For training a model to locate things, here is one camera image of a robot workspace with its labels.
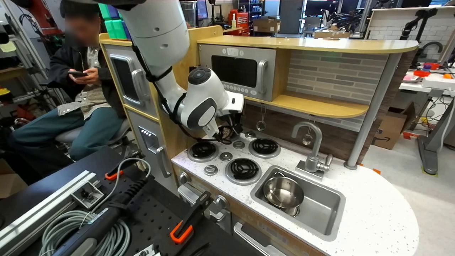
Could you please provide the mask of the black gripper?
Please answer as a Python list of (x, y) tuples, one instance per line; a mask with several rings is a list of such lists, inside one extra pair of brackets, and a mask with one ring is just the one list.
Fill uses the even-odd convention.
[(228, 140), (242, 130), (240, 112), (228, 112), (224, 116), (218, 116), (217, 120), (218, 132), (214, 134), (215, 140)]

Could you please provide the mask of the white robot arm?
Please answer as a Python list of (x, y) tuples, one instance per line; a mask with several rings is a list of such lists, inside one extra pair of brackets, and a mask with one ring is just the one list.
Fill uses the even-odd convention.
[(95, 5), (109, 4), (122, 16), (136, 59), (160, 96), (169, 117), (187, 129), (201, 129), (203, 139), (223, 140), (220, 116), (240, 113), (244, 97), (225, 90), (218, 75), (208, 66), (196, 66), (183, 89), (171, 66), (188, 49), (188, 29), (178, 0), (68, 0)]

